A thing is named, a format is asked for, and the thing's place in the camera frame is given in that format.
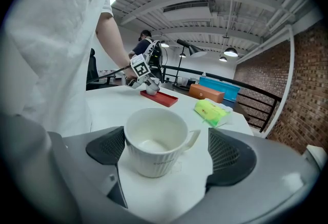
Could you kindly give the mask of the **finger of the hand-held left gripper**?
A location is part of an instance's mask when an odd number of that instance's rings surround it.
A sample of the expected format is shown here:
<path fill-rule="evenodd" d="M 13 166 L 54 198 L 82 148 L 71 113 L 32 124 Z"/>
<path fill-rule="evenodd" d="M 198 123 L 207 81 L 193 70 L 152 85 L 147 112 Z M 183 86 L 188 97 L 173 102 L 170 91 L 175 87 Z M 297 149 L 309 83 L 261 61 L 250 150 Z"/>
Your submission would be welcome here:
<path fill-rule="evenodd" d="M 148 80 L 146 81 L 146 90 L 148 91 L 159 91 L 160 81 L 159 80 Z"/>

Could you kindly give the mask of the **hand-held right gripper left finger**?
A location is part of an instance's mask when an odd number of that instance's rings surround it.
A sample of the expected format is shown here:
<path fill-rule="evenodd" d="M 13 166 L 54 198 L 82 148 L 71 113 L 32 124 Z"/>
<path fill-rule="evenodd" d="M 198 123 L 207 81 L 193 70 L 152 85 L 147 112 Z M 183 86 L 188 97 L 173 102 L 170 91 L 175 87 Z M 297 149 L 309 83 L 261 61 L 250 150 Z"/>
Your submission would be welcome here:
<path fill-rule="evenodd" d="M 118 161 L 125 149 L 123 127 L 61 137 L 49 134 L 61 174 L 83 224 L 132 224 Z"/>

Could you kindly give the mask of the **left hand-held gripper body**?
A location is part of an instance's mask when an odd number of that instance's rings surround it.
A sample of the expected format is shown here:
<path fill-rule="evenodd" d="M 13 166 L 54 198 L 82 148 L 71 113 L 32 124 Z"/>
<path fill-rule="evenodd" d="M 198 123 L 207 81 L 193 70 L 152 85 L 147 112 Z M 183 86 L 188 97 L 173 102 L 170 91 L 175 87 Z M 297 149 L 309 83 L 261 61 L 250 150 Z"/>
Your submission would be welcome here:
<path fill-rule="evenodd" d="M 138 55 L 130 60 L 130 67 L 133 69 L 137 79 L 126 78 L 126 86 L 136 89 L 146 81 L 151 80 L 151 70 L 143 55 Z"/>

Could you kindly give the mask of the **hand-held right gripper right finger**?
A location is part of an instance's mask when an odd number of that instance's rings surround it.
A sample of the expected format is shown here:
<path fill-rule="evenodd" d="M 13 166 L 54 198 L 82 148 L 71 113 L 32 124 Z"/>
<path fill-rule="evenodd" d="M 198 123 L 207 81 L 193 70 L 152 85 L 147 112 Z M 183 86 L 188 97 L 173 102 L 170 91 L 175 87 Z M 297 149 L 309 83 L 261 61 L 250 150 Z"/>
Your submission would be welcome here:
<path fill-rule="evenodd" d="M 238 132 L 210 128 L 208 153 L 203 199 L 172 224 L 280 224 L 319 176 L 292 148 Z"/>

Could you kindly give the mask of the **dark-rimmed white cup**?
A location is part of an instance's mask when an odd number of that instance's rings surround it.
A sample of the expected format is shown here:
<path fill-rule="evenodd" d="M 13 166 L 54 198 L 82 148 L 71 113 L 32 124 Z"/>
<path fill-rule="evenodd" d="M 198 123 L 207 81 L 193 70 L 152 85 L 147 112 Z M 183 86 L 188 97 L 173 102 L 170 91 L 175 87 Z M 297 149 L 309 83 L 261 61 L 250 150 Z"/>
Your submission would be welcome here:
<path fill-rule="evenodd" d="M 150 79 L 151 79 L 151 80 L 159 80 L 159 81 L 160 81 L 159 78 L 155 78 L 155 77 L 151 77 Z M 147 93 L 148 95 L 152 95 L 152 96 L 156 95 L 158 92 L 159 92 L 159 91 L 148 91 L 148 90 L 146 90 L 146 93 Z"/>

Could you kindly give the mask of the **ribbed white cup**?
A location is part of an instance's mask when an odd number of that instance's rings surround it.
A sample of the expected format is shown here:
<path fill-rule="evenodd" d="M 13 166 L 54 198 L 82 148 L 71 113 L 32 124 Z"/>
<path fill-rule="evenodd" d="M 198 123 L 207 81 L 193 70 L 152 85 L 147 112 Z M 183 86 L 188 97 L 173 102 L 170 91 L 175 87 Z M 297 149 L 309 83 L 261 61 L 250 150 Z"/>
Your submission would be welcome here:
<path fill-rule="evenodd" d="M 149 178 L 166 175 L 178 157 L 194 146 L 200 133 L 199 129 L 190 131 L 175 112 L 156 107 L 134 112 L 124 125 L 132 164 Z"/>

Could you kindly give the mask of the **red tray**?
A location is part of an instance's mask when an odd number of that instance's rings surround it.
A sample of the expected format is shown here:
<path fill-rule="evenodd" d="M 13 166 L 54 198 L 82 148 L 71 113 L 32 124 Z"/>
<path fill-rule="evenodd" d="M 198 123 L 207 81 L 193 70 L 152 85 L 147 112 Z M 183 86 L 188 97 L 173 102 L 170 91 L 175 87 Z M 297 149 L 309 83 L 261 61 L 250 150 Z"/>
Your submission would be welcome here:
<path fill-rule="evenodd" d="M 147 94 L 146 90 L 140 91 L 140 95 L 157 102 L 158 104 L 161 104 L 165 107 L 171 107 L 175 103 L 177 103 L 178 98 L 175 96 L 171 96 L 162 92 L 157 92 L 155 95 L 149 95 Z"/>

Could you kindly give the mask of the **black office chair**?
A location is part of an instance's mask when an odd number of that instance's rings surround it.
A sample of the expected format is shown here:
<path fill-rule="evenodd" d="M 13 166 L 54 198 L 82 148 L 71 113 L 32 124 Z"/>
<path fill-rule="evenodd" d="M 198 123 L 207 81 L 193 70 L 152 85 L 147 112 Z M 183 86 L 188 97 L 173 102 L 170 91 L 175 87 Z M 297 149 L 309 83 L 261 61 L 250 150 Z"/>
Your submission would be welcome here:
<path fill-rule="evenodd" d="M 96 67 L 96 58 L 95 51 L 92 48 L 90 52 L 89 64 L 88 64 L 88 72 L 87 72 L 87 81 L 91 79 L 95 79 L 98 77 L 97 67 Z"/>

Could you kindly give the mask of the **black floor lamp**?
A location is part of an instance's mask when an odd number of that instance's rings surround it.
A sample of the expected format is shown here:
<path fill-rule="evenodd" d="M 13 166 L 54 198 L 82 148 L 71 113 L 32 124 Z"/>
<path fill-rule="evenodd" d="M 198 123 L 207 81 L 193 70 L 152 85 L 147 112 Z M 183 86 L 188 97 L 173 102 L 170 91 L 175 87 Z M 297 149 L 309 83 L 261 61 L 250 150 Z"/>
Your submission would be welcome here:
<path fill-rule="evenodd" d="M 182 53 L 184 53 L 185 48 L 188 48 L 190 57 L 196 58 L 196 57 L 202 57 L 202 56 L 206 55 L 206 52 L 203 49 L 201 49 L 201 48 L 199 48 L 195 45 L 189 44 L 189 43 L 187 43 L 187 42 L 185 42 L 181 39 L 178 39 L 177 43 L 179 45 L 183 46 Z M 181 65 L 181 61 L 182 61 L 182 57 L 180 57 L 180 61 L 179 61 L 179 65 L 178 65 L 178 69 L 177 69 L 177 73 L 176 73 L 176 77 L 175 77 L 174 86 L 177 86 L 177 80 L 178 80 L 178 74 L 179 74 L 179 68 L 180 68 L 180 65 Z"/>

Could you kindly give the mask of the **orange box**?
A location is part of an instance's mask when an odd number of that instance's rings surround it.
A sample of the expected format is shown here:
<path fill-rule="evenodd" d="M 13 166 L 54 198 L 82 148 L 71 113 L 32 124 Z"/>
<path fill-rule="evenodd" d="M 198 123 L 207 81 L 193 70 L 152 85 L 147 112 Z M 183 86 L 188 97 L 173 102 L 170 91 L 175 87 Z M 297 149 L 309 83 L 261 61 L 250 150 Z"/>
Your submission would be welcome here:
<path fill-rule="evenodd" d="M 221 103 L 224 98 L 224 92 L 220 92 L 199 84 L 191 84 L 189 95 L 196 99 L 210 99 L 215 103 Z"/>

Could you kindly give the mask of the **green tissue packet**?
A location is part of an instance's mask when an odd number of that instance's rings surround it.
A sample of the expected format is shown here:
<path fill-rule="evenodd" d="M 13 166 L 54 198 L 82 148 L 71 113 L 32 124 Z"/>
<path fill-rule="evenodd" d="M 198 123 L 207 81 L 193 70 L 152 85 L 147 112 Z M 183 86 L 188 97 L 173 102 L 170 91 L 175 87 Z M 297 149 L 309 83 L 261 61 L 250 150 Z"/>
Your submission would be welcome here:
<path fill-rule="evenodd" d="M 206 98 L 197 101 L 194 111 L 211 127 L 217 128 L 230 120 L 233 109 Z"/>

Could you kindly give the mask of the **blue box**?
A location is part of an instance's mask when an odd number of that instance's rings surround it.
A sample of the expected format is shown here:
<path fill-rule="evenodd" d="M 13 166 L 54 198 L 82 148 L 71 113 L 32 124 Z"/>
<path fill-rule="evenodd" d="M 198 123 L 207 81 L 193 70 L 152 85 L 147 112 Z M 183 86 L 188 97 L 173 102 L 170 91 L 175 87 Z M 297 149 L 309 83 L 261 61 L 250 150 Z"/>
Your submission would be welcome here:
<path fill-rule="evenodd" d="M 238 92 L 240 90 L 240 87 L 238 87 L 238 86 L 235 86 L 235 85 L 232 85 L 229 83 L 225 83 L 225 82 L 221 82 L 221 81 L 218 81 L 218 80 L 215 80 L 212 78 L 208 78 L 208 77 L 204 77 L 204 76 L 201 76 L 199 78 L 199 84 L 204 87 L 207 87 L 207 88 L 219 91 L 219 92 L 223 92 L 224 93 L 223 99 L 231 101 L 231 102 L 236 101 Z"/>

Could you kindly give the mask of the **black railing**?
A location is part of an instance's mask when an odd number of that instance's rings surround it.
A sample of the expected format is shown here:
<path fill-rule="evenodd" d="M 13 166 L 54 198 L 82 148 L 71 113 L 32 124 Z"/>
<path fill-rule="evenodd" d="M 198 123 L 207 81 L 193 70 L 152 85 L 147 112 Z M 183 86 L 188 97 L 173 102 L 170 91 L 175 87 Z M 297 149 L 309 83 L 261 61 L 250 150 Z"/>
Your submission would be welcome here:
<path fill-rule="evenodd" d="M 164 79 L 165 79 L 166 71 L 167 70 L 177 71 L 177 74 L 175 75 L 176 77 L 177 77 L 179 71 L 190 73 L 190 74 L 195 74 L 195 75 L 202 75 L 203 74 L 202 71 L 197 71 L 197 70 L 192 70 L 192 69 L 186 69 L 186 68 L 181 68 L 181 67 L 174 67 L 174 66 L 164 65 L 163 66 L 163 72 L 162 72 Z M 270 111 L 267 112 L 267 111 L 261 110 L 259 108 L 256 108 L 256 107 L 253 107 L 253 106 L 250 106 L 250 105 L 241 103 L 239 101 L 237 102 L 238 104 L 240 104 L 242 106 L 245 106 L 245 107 L 254 109 L 254 110 L 258 111 L 258 112 L 261 112 L 261 113 L 266 114 L 266 119 L 262 119 L 262 118 L 259 118 L 257 116 L 254 116 L 254 115 L 247 114 L 249 117 L 254 118 L 254 119 L 257 119 L 257 120 L 260 120 L 260 121 L 263 122 L 263 125 L 262 126 L 255 125 L 253 123 L 249 123 L 249 125 L 255 126 L 256 128 L 259 129 L 259 132 L 262 133 L 264 131 L 265 127 L 267 126 L 267 124 L 269 123 L 269 120 L 272 117 L 272 114 L 273 114 L 273 112 L 274 112 L 274 110 L 276 108 L 277 103 L 278 102 L 281 102 L 282 101 L 282 98 L 281 97 L 278 97 L 278 96 L 276 96 L 276 95 L 274 95 L 272 93 L 269 93 L 269 92 L 267 92 L 267 91 L 265 91 L 263 89 L 256 88 L 254 86 L 245 84 L 243 82 L 239 82 L 239 81 L 236 81 L 236 80 L 233 80 L 233 79 L 229 79 L 229 78 L 225 78 L 225 77 L 222 77 L 222 76 L 218 76 L 218 75 L 215 75 L 215 74 L 212 74 L 212 73 L 205 73 L 205 74 L 209 78 L 217 79 L 217 80 L 219 80 L 221 82 L 228 82 L 228 83 L 233 84 L 235 86 L 238 86 L 238 87 L 241 87 L 241 88 L 245 88 L 245 89 L 251 90 L 253 92 L 256 92 L 258 94 L 261 94 L 263 96 L 266 96 L 266 97 L 269 97 L 269 98 L 273 99 L 273 103 L 272 104 L 269 104 L 269 103 L 266 103 L 266 102 L 264 102 L 262 100 L 256 99 L 254 97 L 251 97 L 251 96 L 248 96 L 248 95 L 245 95 L 245 94 L 242 94 L 242 93 L 237 93 L 237 95 L 240 95 L 240 96 L 245 97 L 245 98 L 248 98 L 250 100 L 259 102 L 259 103 L 261 103 L 263 105 L 266 105 L 266 106 L 269 106 L 271 108 Z"/>

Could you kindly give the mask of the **white vertical pipe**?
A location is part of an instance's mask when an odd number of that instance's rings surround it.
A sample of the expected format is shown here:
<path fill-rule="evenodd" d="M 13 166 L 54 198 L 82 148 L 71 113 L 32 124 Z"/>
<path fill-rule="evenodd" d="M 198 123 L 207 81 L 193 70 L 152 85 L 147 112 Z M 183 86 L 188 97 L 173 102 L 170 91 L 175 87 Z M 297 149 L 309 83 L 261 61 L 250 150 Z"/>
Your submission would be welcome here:
<path fill-rule="evenodd" d="M 280 101 L 280 105 L 275 113 L 275 116 L 273 117 L 270 125 L 268 126 L 268 128 L 266 129 L 266 131 L 262 134 L 263 138 L 267 138 L 268 135 L 270 134 L 270 132 L 272 131 L 273 127 L 275 126 L 278 118 L 281 115 L 281 112 L 283 110 L 283 107 L 286 103 L 289 91 L 290 91 L 290 87 L 292 84 L 292 78 L 293 78 L 293 72 L 294 72 L 294 63 L 295 63 L 295 40 L 294 40 L 294 31 L 293 31 L 293 27 L 291 25 L 286 25 L 285 26 L 286 31 L 289 34 L 290 37 L 290 63 L 289 63 L 289 72 L 288 72 L 288 77 L 286 80 L 286 86 L 284 89 L 284 93 L 282 96 L 282 99 Z"/>

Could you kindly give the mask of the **white ceiling air duct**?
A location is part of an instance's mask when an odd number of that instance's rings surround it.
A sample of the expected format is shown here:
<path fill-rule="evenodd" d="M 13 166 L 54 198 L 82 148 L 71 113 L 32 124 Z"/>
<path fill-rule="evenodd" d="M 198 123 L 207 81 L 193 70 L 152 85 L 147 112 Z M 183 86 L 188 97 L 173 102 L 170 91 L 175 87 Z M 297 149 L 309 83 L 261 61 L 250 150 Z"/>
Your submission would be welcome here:
<path fill-rule="evenodd" d="M 171 22 L 199 22 L 210 20 L 212 13 L 208 2 L 193 2 L 168 6 L 163 16 Z"/>

